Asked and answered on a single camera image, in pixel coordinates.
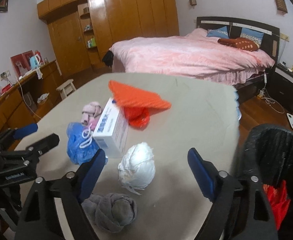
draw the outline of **metal bolt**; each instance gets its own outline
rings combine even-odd
[[[227,172],[226,171],[219,171],[219,175],[222,178],[226,178],[227,177]]]
[[[66,174],[66,177],[67,177],[68,179],[72,179],[72,178],[74,178],[74,176],[75,176],[75,172],[74,172],[74,171],[70,171],[70,172],[68,172],[68,173]]]
[[[35,179],[35,183],[38,183],[38,184],[40,184],[42,181],[43,181],[42,177],[38,177]]]
[[[259,181],[259,178],[257,176],[252,176],[251,177],[251,181],[258,182]]]

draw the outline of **electrical outlet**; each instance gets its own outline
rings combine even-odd
[[[281,38],[282,40],[285,40],[285,41],[290,41],[290,37],[287,36],[287,35],[285,35],[285,34],[283,34],[283,33],[280,33],[280,38]]]
[[[1,73],[1,74],[0,74],[0,81],[2,81],[2,80],[4,80],[4,79],[6,80],[7,77],[9,77],[10,75],[11,75],[11,73],[10,73],[9,70],[7,70],[7,71]]]

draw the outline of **white stool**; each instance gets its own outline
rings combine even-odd
[[[69,79],[69,80],[65,81],[61,86],[59,86],[56,89],[56,91],[60,92],[62,100],[67,98],[67,96],[75,90],[76,90],[76,88],[73,85],[73,79]]]

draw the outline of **nightstand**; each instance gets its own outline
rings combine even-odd
[[[275,65],[266,89],[270,97],[293,112],[293,73],[281,65]]]

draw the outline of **blue gripper pad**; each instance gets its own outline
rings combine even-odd
[[[13,138],[15,140],[21,140],[25,136],[35,133],[37,130],[38,130],[38,125],[36,123],[31,123],[23,128],[16,129],[13,135]]]
[[[204,161],[195,148],[189,150],[187,160],[203,196],[214,202],[217,169],[211,162]]]
[[[92,160],[90,162],[83,163],[76,172],[81,183],[80,192],[77,196],[79,203],[82,203],[91,195],[104,165],[105,153],[102,149],[99,149]]]

